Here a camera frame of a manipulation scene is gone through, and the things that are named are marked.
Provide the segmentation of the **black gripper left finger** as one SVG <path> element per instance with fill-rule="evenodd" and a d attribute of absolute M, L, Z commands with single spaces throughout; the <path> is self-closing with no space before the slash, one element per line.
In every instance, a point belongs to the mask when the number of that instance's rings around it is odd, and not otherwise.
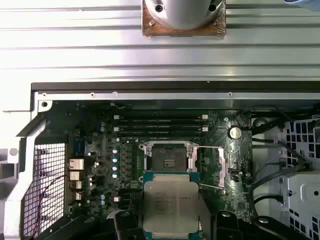
<path fill-rule="evenodd" d="M 114 211 L 106 219 L 77 216 L 59 220 L 38 236 L 25 240 L 142 240 L 143 230 L 130 211 Z"/>

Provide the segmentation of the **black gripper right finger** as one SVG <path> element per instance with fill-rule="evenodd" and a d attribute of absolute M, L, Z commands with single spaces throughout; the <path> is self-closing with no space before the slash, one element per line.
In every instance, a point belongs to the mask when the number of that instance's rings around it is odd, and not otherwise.
<path fill-rule="evenodd" d="M 243 221 L 227 210 L 217 211 L 210 202 L 199 197 L 199 223 L 207 240 L 318 240 L 320 231 L 307 229 L 300 223 L 287 226 L 269 216 Z"/>

